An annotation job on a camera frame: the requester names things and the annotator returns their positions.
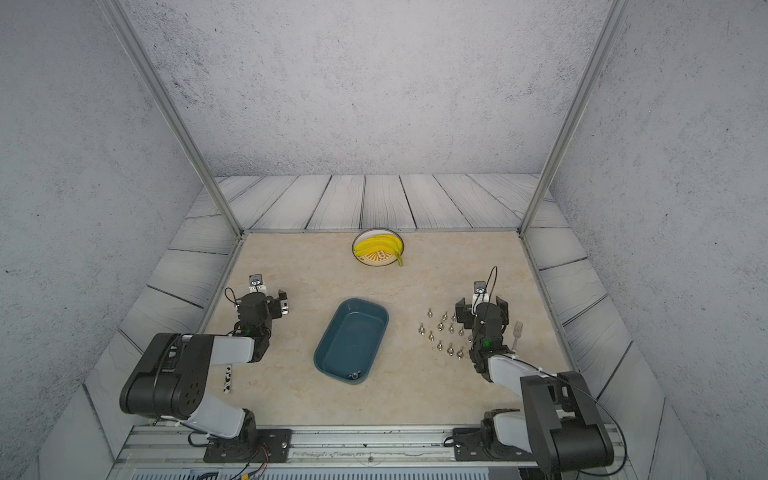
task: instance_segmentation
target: yellow banana bunch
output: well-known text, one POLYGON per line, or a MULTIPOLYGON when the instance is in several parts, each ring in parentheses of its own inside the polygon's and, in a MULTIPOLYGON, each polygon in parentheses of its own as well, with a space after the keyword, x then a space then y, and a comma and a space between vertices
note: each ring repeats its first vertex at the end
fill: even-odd
POLYGON ((402 240, 396 235, 376 235, 355 245, 355 255, 364 257, 376 252, 387 252, 397 257, 397 264, 402 266, 402 240))

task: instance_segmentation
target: round plate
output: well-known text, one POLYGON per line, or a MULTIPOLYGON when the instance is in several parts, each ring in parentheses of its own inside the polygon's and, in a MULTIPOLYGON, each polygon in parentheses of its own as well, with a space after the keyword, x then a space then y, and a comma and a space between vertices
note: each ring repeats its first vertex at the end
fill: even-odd
MULTIPOLYGON (((366 230, 355 237, 355 240, 352 242, 352 255, 354 255, 360 263, 364 263, 365 265, 369 266, 385 266, 396 262, 397 257, 389 252, 375 252, 371 253, 370 255, 365 255, 364 257, 358 257, 355 255, 355 245, 362 242, 363 240, 368 240, 370 237, 375 237, 376 235, 394 235, 395 237, 398 237, 402 242, 402 237, 391 230, 387 230, 386 228, 372 228, 371 230, 366 230)), ((406 249, 405 242, 403 242, 402 249, 403 251, 406 249)))

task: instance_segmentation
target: white plastic fork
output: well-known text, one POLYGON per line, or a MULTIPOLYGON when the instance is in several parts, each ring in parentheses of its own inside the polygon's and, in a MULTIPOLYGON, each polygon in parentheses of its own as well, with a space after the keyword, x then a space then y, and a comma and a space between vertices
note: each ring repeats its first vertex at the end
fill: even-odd
POLYGON ((512 335, 515 337, 515 341, 512 342, 512 352, 516 352, 518 348, 518 339, 523 336, 523 322, 518 321, 515 324, 515 329, 512 330, 512 335))

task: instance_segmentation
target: teal rectangular basin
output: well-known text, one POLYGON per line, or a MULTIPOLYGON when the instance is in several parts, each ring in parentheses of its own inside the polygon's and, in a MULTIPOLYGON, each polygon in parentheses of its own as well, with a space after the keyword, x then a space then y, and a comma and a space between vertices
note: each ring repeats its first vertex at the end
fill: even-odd
POLYGON ((344 300, 315 350, 315 367, 344 383, 368 377, 389 314, 383 306, 358 298, 344 300))

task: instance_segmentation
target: gray textured wall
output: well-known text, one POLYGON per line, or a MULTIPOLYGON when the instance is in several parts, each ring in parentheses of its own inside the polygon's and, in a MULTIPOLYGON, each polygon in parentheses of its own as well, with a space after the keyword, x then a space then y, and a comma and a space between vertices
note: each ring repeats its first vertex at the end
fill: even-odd
POLYGON ((4 2, 0 63, 0 478, 14 478, 200 181, 95 1, 4 2))
POLYGON ((768 472, 768 3, 634 0, 553 193, 713 477, 768 472))
POLYGON ((216 175, 540 171, 610 0, 124 0, 216 175))

